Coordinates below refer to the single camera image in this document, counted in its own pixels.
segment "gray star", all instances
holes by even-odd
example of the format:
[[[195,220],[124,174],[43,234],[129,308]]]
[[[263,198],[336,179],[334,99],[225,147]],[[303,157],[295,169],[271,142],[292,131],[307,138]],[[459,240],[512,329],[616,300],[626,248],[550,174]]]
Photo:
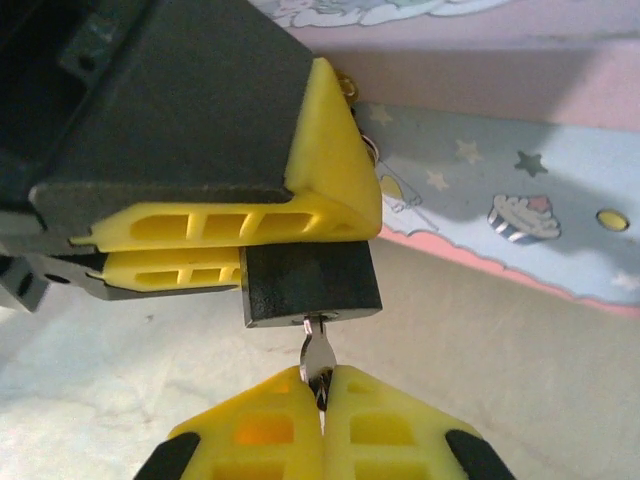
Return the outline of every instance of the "gray star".
[[[527,155],[524,152],[518,152],[520,161],[514,166],[517,170],[526,170],[526,172],[532,177],[536,176],[536,173],[549,173],[549,170],[542,166],[542,155]]]

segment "white surface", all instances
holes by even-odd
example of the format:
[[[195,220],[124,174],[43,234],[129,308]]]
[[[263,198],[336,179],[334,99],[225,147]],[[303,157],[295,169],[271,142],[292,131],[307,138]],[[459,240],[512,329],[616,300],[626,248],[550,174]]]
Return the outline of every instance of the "white surface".
[[[385,311],[329,327],[342,363],[472,423],[519,480],[638,478],[640,322],[372,249]],[[58,287],[37,315],[0,315],[3,480],[131,479],[174,425],[295,364],[303,339],[245,330],[237,293]]]

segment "star print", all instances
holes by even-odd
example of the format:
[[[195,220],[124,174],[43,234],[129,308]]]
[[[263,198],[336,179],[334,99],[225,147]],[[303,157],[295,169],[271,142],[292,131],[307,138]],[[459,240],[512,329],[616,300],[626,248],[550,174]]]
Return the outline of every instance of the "star print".
[[[458,151],[456,157],[466,158],[471,165],[475,165],[476,162],[484,160],[482,155],[478,152],[478,145],[476,142],[465,143],[462,140],[456,140],[458,144]]]
[[[536,173],[549,173],[549,170],[542,166],[542,155],[527,155],[524,152],[518,152],[520,161],[514,166],[517,170],[526,170],[527,173],[535,177]]]
[[[611,280],[611,283],[617,287],[624,288],[627,292],[633,292],[640,288],[640,275],[618,272],[614,279]]]
[[[384,105],[370,105],[371,114],[369,118],[374,122],[378,122],[383,127],[387,126],[387,123],[393,122],[393,117],[387,113],[387,107]]]
[[[429,175],[429,180],[427,180],[427,183],[436,187],[439,192],[449,188],[449,184],[445,182],[444,175],[442,175],[441,173],[433,173],[427,170],[427,174]]]

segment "pink fabric edge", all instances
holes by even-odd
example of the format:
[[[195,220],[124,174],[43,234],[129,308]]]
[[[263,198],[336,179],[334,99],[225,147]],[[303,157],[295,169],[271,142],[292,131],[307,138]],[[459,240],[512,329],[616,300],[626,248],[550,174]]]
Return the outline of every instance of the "pink fabric edge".
[[[600,302],[590,298],[577,298],[566,290],[560,287],[545,285],[538,280],[526,275],[525,273],[510,270],[501,263],[495,260],[489,260],[479,257],[473,252],[466,250],[462,247],[456,247],[447,241],[446,239],[434,235],[432,233],[418,232],[410,237],[406,237],[399,233],[394,233],[387,227],[383,227],[380,232],[380,237],[385,240],[389,240],[400,245],[404,245],[416,250],[424,251],[446,260],[451,260],[456,263],[467,265],[477,270],[497,275],[499,277],[507,278],[509,280],[527,285],[529,287],[537,288],[544,292],[552,293],[556,296],[578,302],[590,307],[596,307],[607,312],[615,313],[618,315],[624,315],[629,317],[640,317],[640,307],[628,307],[624,305],[613,305],[604,302]]]

